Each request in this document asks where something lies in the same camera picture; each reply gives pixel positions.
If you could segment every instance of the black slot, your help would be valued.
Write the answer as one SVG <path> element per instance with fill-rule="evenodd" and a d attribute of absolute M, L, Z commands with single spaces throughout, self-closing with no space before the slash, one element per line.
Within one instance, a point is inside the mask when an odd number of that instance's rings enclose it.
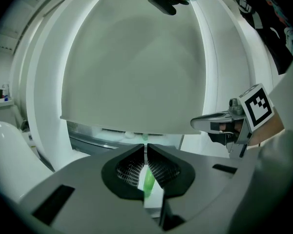
<path fill-rule="evenodd" d="M 217 122 L 211 122 L 210 123 L 210 129 L 214 131 L 219 131 L 220 123 Z"/>
<path fill-rule="evenodd" d="M 159 224 L 160 227 L 162 227 L 162 229 L 166 232 L 185 222 L 186 221 L 182 219 L 180 216 L 172 214 L 168 201 L 164 196 Z"/>
<path fill-rule="evenodd" d="M 226 172 L 226 173 L 230 173 L 230 174 L 235 174 L 236 170 L 238 170 L 235 167 L 231 167 L 231 166 L 225 166 L 225 165 L 220 165 L 220 164 L 216 164 L 213 166 L 213 168 Z"/>
<path fill-rule="evenodd" d="M 41 222 L 50 225 L 75 189 L 61 185 L 56 189 L 32 215 Z"/>
<path fill-rule="evenodd" d="M 244 145 L 242 151 L 240 152 L 240 156 L 239 156 L 240 158 L 243 158 L 246 148 L 247 148 L 247 145 Z"/>

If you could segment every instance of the white plastic surface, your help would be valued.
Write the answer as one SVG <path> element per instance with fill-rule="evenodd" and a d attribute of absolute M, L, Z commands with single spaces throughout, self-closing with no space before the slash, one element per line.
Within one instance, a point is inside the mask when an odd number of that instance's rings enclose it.
<path fill-rule="evenodd" d="M 17 128 L 0 122 L 0 193 L 18 203 L 24 194 L 51 175 Z"/>
<path fill-rule="evenodd" d="M 4 121 L 12 124 L 13 126 L 17 126 L 13 105 L 14 101 L 12 99 L 8 101 L 0 99 L 0 121 Z"/>
<path fill-rule="evenodd" d="M 191 6 L 163 14 L 147 0 L 100 0 L 67 60 L 62 117 L 121 131 L 193 134 L 205 54 Z"/>
<path fill-rule="evenodd" d="M 145 165 L 139 175 L 138 189 L 141 191 L 143 191 L 143 187 L 145 184 L 147 169 L 148 169 L 148 166 Z M 144 207 L 145 208 L 161 208 L 163 204 L 163 195 L 164 195 L 164 190 L 160 187 L 158 182 L 155 180 L 153 189 L 151 191 L 151 195 L 148 198 L 145 198 L 144 200 Z"/>

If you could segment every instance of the black and white fiducial marker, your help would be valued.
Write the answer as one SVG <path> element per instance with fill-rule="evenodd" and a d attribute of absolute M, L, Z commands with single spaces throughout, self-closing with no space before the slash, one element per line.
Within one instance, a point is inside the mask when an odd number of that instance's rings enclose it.
<path fill-rule="evenodd" d="M 273 115 L 272 103 L 262 84 L 257 84 L 239 96 L 239 101 L 249 120 L 252 132 L 267 122 Z"/>

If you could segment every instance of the wall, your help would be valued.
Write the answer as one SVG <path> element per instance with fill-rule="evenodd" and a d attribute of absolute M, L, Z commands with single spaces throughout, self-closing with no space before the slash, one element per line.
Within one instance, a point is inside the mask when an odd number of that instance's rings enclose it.
<path fill-rule="evenodd" d="M 11 54 L 0 53 L 0 89 L 4 83 L 9 82 L 12 61 Z"/>
<path fill-rule="evenodd" d="M 18 129 L 0 122 L 0 193 L 19 202 L 24 194 L 51 175 Z"/>

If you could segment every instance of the white sleeve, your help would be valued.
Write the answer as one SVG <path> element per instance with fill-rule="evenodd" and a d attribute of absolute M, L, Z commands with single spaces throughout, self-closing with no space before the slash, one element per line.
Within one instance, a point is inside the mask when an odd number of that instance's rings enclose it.
<path fill-rule="evenodd" d="M 286 75 L 270 94 L 285 130 L 293 130 L 293 62 Z"/>

